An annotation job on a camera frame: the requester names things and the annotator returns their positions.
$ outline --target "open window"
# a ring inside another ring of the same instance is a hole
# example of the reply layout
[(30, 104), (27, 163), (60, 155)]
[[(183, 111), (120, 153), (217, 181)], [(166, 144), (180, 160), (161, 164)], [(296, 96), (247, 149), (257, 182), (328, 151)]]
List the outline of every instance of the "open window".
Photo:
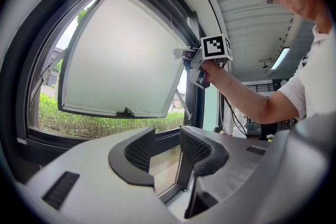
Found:
[(167, 201), (186, 189), (179, 127), (202, 126), (204, 92), (173, 49), (198, 45), (192, 16), (183, 0), (39, 3), (17, 32), (25, 49), (11, 52), (26, 52), (15, 100), (21, 156), (44, 166), (89, 139), (155, 126), (157, 194)]

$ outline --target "shirt collar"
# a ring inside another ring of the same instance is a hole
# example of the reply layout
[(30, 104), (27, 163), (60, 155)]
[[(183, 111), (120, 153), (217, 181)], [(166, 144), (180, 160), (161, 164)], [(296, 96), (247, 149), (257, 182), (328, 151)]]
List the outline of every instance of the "shirt collar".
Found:
[(313, 27), (313, 34), (314, 34), (314, 42), (313, 43), (318, 42), (318, 41), (323, 41), (328, 37), (328, 34), (319, 33), (319, 30), (318, 30), (316, 25)]

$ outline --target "fluorescent light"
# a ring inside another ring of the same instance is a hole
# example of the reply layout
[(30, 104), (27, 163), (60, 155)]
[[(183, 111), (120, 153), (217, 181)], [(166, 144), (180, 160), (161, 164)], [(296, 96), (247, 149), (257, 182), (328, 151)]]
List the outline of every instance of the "fluorescent light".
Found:
[(289, 52), (289, 48), (283, 48), (282, 52), (280, 53), (280, 56), (275, 61), (273, 66), (271, 67), (271, 70), (277, 69), (277, 67), (281, 64), (282, 60), (286, 57), (286, 54)]

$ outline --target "forearm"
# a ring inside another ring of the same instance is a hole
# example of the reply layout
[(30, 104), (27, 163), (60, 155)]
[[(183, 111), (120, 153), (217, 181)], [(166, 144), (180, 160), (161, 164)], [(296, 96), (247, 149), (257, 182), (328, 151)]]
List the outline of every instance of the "forearm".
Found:
[(241, 112), (257, 122), (267, 114), (268, 98), (256, 93), (219, 65), (206, 69), (211, 83)]

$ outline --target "shirt sleeve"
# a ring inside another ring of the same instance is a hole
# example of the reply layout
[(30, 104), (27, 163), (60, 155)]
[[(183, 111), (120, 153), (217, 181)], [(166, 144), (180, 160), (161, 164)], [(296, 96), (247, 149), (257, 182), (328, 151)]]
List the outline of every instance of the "shirt sleeve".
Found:
[(296, 71), (295, 75), (278, 90), (282, 92), (298, 110), (299, 117), (296, 118), (298, 121), (307, 114), (306, 96), (304, 93), (305, 87), (298, 76), (299, 69)]

